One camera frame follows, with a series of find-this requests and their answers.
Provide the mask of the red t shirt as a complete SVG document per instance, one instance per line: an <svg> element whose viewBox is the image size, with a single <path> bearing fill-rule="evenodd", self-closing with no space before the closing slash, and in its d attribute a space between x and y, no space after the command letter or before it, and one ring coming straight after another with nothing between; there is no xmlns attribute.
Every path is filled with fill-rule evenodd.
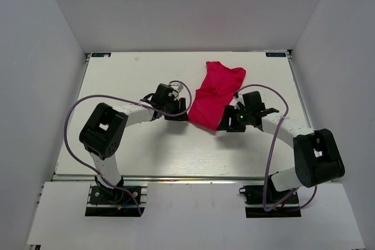
<svg viewBox="0 0 375 250"><path fill-rule="evenodd" d="M229 105L242 86L246 70L242 67L230 69L219 61L206 63L206 76L188 113L189 121L211 131L216 131Z"/></svg>

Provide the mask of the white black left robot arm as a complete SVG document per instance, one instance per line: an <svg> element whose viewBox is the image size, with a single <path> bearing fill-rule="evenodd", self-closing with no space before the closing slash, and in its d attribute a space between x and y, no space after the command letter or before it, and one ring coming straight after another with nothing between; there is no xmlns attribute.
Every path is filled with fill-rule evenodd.
<svg viewBox="0 0 375 250"><path fill-rule="evenodd" d="M99 103L79 135L79 141L94 161L97 182L104 187L104 196L112 203L124 195L123 178L118 170L115 153L125 128L151 122L160 117L172 121L187 121L186 99L180 93L186 86L178 81L158 85L154 93L132 104L112 107Z"/></svg>

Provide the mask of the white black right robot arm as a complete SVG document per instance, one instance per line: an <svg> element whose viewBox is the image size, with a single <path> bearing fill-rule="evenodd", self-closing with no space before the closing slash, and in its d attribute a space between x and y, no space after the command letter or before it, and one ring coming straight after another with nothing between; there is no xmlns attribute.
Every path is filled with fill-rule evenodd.
<svg viewBox="0 0 375 250"><path fill-rule="evenodd" d="M294 166L274 174L266 174L263 195L267 204L277 203L290 191L341 178L345 166L333 133L328 129L312 129L300 125L267 108L258 91L234 95L236 103L224 108L218 131L245 132L253 126L272 134L272 144L281 140L293 150Z"/></svg>

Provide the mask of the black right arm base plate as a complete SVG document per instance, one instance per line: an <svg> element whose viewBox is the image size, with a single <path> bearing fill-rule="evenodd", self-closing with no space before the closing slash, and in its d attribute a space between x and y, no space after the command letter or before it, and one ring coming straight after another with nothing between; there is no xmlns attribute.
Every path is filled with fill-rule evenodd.
<svg viewBox="0 0 375 250"><path fill-rule="evenodd" d="M240 187L239 194L244 197L246 218L299 218L299 197L293 192L288 198L289 191L275 191L268 187L265 206L272 207L280 203L270 211L263 208L263 185L247 185Z"/></svg>

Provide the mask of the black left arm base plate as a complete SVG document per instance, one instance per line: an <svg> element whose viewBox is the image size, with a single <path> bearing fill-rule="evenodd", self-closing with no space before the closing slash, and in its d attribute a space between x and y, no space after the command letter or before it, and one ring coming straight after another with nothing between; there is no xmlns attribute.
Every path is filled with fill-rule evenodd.
<svg viewBox="0 0 375 250"><path fill-rule="evenodd" d="M86 217L135 217L141 214L131 196L116 190L114 197L98 186L91 185L87 198Z"/></svg>

